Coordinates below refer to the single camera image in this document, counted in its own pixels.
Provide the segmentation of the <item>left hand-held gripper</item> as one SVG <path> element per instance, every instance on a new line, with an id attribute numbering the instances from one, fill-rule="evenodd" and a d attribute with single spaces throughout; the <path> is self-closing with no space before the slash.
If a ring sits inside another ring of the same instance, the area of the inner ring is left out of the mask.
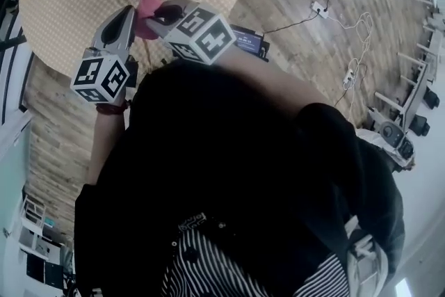
<path id="1" fill-rule="evenodd" d="M 102 22 L 92 46 L 129 48 L 134 40 L 135 24 L 135 8 L 122 7 Z M 127 52 L 120 58 L 93 47 L 87 48 L 78 62 L 70 88 L 87 102 L 111 104 L 123 88 L 136 86 L 138 62 Z"/>

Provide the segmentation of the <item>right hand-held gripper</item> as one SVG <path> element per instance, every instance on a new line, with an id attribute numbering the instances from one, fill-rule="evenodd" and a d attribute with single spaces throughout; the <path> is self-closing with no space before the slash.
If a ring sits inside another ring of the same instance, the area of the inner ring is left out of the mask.
<path id="1" fill-rule="evenodd" d="M 236 41 L 230 25 L 207 3 L 164 2 L 145 25 L 182 59 L 212 65 Z"/>

